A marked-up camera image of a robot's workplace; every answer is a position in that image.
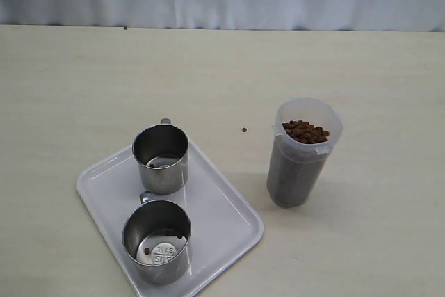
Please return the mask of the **clear plastic container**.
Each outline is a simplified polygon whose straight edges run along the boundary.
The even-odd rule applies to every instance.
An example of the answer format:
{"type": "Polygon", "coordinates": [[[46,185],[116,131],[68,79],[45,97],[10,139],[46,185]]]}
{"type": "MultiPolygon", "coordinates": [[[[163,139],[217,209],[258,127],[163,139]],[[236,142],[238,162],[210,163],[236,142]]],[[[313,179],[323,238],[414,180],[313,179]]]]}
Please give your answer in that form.
{"type": "Polygon", "coordinates": [[[297,207],[308,200],[342,131],[338,114],[321,100],[291,99],[278,108],[267,179],[276,205],[297,207]]]}

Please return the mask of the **steel cup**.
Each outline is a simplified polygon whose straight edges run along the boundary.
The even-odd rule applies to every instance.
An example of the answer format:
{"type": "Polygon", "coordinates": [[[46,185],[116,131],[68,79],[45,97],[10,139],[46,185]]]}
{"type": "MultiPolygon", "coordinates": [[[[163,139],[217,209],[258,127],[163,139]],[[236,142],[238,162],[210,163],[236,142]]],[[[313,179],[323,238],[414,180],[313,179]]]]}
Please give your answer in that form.
{"type": "Polygon", "coordinates": [[[140,206],[122,229],[122,244],[140,276],[157,285],[177,281],[191,263],[191,220],[178,204],[140,194],[140,206]]]}
{"type": "Polygon", "coordinates": [[[188,180],[189,140],[168,118],[142,130],[133,140],[132,153],[146,191],[167,195],[188,180]]]}

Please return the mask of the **white plastic tray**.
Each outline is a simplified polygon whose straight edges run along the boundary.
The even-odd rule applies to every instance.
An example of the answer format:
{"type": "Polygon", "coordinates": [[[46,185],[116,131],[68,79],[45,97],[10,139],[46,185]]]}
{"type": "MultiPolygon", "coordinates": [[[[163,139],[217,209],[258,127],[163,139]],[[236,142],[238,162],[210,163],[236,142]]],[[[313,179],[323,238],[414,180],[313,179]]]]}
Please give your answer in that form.
{"type": "Polygon", "coordinates": [[[263,236],[260,215],[193,141],[188,167],[185,187],[165,198],[184,208],[191,220],[191,264],[168,285],[144,281],[122,245],[124,223],[143,192],[131,147],[78,176],[76,190],[136,296],[195,296],[263,236]]]}

